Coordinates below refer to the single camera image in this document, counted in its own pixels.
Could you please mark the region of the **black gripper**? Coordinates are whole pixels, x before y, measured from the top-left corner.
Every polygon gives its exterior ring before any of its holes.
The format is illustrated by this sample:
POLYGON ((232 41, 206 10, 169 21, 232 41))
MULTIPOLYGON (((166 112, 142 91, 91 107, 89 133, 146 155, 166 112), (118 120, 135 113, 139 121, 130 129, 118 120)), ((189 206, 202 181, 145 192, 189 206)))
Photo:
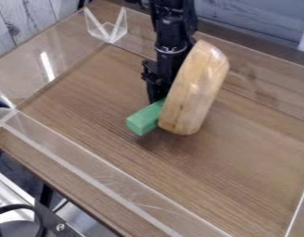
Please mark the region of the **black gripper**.
POLYGON ((168 94, 177 75, 178 67, 186 55, 188 46, 155 46, 157 59, 142 61, 142 80, 146 84, 149 103, 159 101, 168 94))

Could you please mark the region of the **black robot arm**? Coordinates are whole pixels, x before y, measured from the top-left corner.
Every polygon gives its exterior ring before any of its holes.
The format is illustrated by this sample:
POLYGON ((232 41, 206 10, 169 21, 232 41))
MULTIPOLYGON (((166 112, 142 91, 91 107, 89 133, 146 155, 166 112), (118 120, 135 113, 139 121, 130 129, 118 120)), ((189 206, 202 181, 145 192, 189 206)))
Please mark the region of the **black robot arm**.
POLYGON ((157 60, 142 61, 142 80, 149 103, 161 100, 170 89, 182 61, 194 45, 197 30, 194 0, 147 0, 155 33, 157 60))

